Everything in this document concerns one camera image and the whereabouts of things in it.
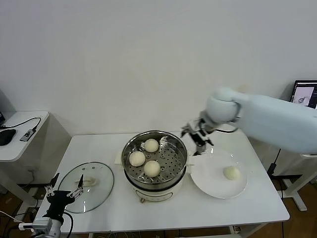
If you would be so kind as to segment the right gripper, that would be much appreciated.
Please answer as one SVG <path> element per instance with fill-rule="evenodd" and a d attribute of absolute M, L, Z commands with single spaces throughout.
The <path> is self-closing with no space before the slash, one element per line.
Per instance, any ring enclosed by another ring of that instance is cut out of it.
<path fill-rule="evenodd" d="M 213 145 L 212 141 L 208 137 L 211 132 L 206 130 L 206 122 L 203 119 L 199 119 L 197 122 L 198 132 L 197 134 L 200 137 L 194 137 L 193 141 L 196 145 L 196 150 L 193 156 L 202 155 L 206 151 L 206 143 L 209 145 Z M 185 134 L 193 134 L 195 131 L 190 126 L 184 126 L 181 128 L 181 136 Z"/>

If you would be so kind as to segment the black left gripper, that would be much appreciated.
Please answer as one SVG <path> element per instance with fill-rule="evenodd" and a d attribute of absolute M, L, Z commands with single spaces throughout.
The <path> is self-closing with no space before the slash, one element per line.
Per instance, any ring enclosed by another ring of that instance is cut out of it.
<path fill-rule="evenodd" d="M 64 191 L 64 190 L 55 190 L 54 186 L 58 180 L 59 173 L 57 173 L 45 186 L 46 194 L 47 194 L 47 201 L 49 202 L 50 206 L 44 215 L 44 217 L 48 218 L 62 218 L 64 210 L 67 205 L 74 202 L 74 198 L 78 198 L 83 193 L 83 177 L 81 175 L 80 180 L 77 184 L 75 190 L 71 191 Z"/>

